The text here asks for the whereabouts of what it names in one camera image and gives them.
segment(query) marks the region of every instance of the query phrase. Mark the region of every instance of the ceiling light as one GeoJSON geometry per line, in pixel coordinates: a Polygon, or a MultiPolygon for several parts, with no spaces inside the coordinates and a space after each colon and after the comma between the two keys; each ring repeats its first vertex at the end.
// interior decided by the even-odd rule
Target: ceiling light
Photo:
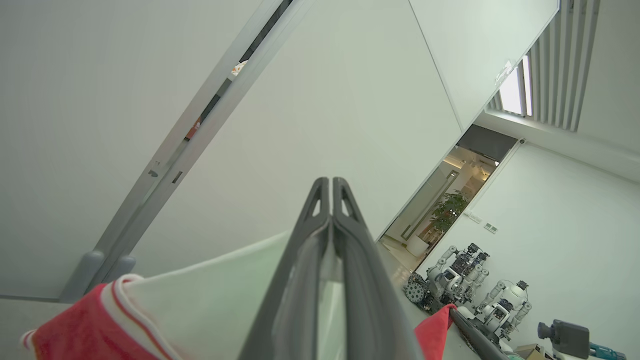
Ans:
{"type": "Polygon", "coordinates": [[[500,100],[502,101],[502,108],[506,111],[522,114],[517,67],[513,68],[513,71],[511,71],[509,76],[500,86],[500,100]]]}
{"type": "Polygon", "coordinates": [[[529,71],[529,56],[525,55],[522,58],[522,67],[524,72],[524,96],[527,103],[527,116],[533,116],[533,110],[531,110],[531,72],[529,71]]]}

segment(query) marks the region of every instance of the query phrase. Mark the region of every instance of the potted plant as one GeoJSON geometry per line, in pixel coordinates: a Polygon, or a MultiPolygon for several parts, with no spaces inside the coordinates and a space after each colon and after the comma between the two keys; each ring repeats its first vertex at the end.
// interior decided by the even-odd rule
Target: potted plant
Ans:
{"type": "Polygon", "coordinates": [[[421,255],[449,230],[468,204],[469,200],[460,190],[444,194],[442,200],[435,204],[429,226],[420,235],[413,235],[409,239],[406,249],[415,256],[421,255]]]}

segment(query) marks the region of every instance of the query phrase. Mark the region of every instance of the cardboard box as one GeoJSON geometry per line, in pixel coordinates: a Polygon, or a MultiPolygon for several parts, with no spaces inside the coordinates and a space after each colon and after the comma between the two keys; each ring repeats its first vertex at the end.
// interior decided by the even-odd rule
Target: cardboard box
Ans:
{"type": "Polygon", "coordinates": [[[513,352],[525,360],[546,360],[544,350],[538,344],[517,347],[513,352]]]}

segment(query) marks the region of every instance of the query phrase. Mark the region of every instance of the wall switch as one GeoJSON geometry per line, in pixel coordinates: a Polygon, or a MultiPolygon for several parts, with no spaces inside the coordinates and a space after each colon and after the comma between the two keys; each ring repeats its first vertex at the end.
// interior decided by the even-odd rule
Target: wall switch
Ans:
{"type": "Polygon", "coordinates": [[[489,224],[489,223],[486,223],[486,224],[484,225],[484,228],[485,228],[485,229],[487,229],[487,230],[489,230],[489,231],[491,231],[491,232],[492,232],[492,233],[494,233],[494,234],[498,231],[498,228],[497,228],[497,227],[495,227],[494,225],[491,225],[491,224],[489,224]]]}

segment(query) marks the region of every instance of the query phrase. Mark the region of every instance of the red towel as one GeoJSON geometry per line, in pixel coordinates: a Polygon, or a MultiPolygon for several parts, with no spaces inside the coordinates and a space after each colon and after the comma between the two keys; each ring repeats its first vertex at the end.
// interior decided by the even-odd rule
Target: red towel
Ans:
{"type": "Polygon", "coordinates": [[[453,323],[453,319],[449,317],[451,308],[457,309],[454,304],[446,305],[437,313],[424,319],[413,330],[425,360],[442,360],[444,345],[447,342],[447,330],[453,323]]]}
{"type": "Polygon", "coordinates": [[[35,351],[38,360],[155,359],[104,310],[100,302],[104,287],[96,286],[65,312],[27,333],[22,340],[24,346],[35,351]]]}

